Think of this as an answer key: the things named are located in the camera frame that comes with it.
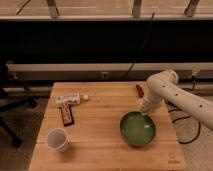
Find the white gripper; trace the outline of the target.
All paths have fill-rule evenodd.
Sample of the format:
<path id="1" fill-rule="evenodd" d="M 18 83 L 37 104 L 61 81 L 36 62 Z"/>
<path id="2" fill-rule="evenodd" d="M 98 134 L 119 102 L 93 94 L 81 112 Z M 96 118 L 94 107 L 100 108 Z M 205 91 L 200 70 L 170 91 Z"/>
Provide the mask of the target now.
<path id="1" fill-rule="evenodd" d="M 148 108 L 150 109 L 150 111 L 152 111 L 160 106 L 160 101 L 154 100 L 154 99 L 148 99 L 148 98 L 141 98 L 139 100 L 139 106 L 140 106 L 140 109 Z"/>

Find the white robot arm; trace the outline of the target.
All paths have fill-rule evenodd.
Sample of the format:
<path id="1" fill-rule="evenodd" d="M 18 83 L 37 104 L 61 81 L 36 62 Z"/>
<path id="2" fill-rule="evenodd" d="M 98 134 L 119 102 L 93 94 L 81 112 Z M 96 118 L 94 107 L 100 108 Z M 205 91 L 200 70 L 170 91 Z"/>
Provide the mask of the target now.
<path id="1" fill-rule="evenodd" d="M 150 76 L 146 81 L 148 91 L 139 100 L 141 110 L 155 109 L 166 99 L 213 131 L 213 102 L 179 88 L 178 80 L 174 70 Z"/>

